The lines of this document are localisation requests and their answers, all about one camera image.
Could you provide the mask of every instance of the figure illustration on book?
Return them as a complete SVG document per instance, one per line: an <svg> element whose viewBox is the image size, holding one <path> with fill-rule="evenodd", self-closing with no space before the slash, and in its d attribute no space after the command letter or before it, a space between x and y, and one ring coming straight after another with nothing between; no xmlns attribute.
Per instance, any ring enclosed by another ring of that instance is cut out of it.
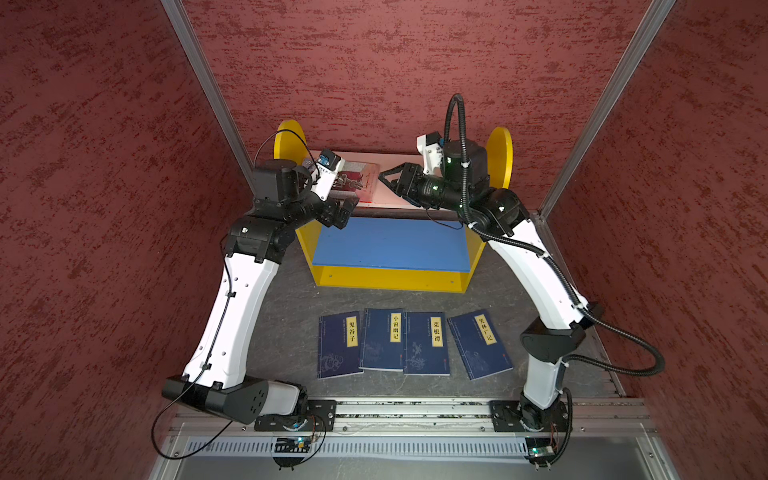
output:
<svg viewBox="0 0 768 480"><path fill-rule="evenodd" d="M366 344L365 357L368 360L375 362L376 360L379 359L379 357L382 355L383 352L384 352L384 347L382 346L381 343Z"/></svg>
<svg viewBox="0 0 768 480"><path fill-rule="evenodd" d="M426 360L422 358L422 346L418 343L413 343L413 357L408 359L408 364L414 370L423 370L426 365Z"/></svg>
<svg viewBox="0 0 768 480"><path fill-rule="evenodd" d="M339 369L342 363L344 363L344 358L341 355L328 353L327 355L320 357L320 371L335 372Z"/></svg>
<svg viewBox="0 0 768 480"><path fill-rule="evenodd" d="M470 352L467 351L467 363L469 364L469 369L473 372L487 372L488 371L488 363L480 357L480 352Z"/></svg>

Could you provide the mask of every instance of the black mounting plate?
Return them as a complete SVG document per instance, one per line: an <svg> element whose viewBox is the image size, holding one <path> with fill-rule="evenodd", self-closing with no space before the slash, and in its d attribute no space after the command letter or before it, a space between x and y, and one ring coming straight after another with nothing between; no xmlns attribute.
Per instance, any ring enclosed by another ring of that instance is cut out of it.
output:
<svg viewBox="0 0 768 480"><path fill-rule="evenodd" d="M518 405L516 400L502 401L492 400L488 402L491 407L491 420L493 421L494 432L523 432L531 433L520 422ZM568 428L568 412L563 402L557 402L552 412L554 426L559 432L565 432Z"/></svg>
<svg viewBox="0 0 768 480"><path fill-rule="evenodd" d="M322 417L326 423L326 431L333 431L336 421L336 400L309 400L306 415L262 415L253 424L257 432L311 432L313 420L310 415ZM323 431L323 424L318 421L316 432Z"/></svg>

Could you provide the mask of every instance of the yellow rounded panel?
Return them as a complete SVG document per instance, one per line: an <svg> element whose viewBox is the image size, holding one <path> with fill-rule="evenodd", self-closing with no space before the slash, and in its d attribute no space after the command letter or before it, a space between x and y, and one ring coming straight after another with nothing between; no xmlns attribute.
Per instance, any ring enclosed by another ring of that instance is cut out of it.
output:
<svg viewBox="0 0 768 480"><path fill-rule="evenodd" d="M488 175L491 187L509 188L512 178L512 136L504 127L496 127L485 144L488 151Z"/></svg>
<svg viewBox="0 0 768 480"><path fill-rule="evenodd" d="M283 121L278 130L293 130L306 142L304 130L301 128L301 125L299 125L299 122L295 120ZM275 136L275 158L293 160L298 165L301 165L304 159L308 156L309 154L306 152L304 144L301 143L301 140L299 140L296 135L290 132L282 132Z"/></svg>

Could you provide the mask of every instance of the blue shelf board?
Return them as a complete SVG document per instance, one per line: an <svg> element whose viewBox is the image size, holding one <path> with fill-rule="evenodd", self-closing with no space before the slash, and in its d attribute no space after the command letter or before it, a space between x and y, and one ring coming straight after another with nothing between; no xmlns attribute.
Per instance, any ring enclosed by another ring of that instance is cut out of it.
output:
<svg viewBox="0 0 768 480"><path fill-rule="evenodd" d="M459 222L443 222L457 227ZM346 228L324 227L313 265L469 272L464 229L430 220L352 217Z"/></svg>

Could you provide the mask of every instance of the red wallpaper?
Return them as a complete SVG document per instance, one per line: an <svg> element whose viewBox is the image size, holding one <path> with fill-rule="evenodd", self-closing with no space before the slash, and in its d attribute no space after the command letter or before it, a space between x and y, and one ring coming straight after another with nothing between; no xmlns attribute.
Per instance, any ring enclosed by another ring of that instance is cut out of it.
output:
<svg viewBox="0 0 768 480"><path fill-rule="evenodd" d="M578 284L667 357L624 382L691 480L768 478L767 51L763 0L677 0L550 219Z"/></svg>
<svg viewBox="0 0 768 480"><path fill-rule="evenodd" d="M648 0L187 0L251 154L284 118L310 146L416 154L455 92L468 135L504 125L538 208Z"/></svg>
<svg viewBox="0 0 768 480"><path fill-rule="evenodd" d="M249 191L160 2L0 22L0 477L145 478Z"/></svg>

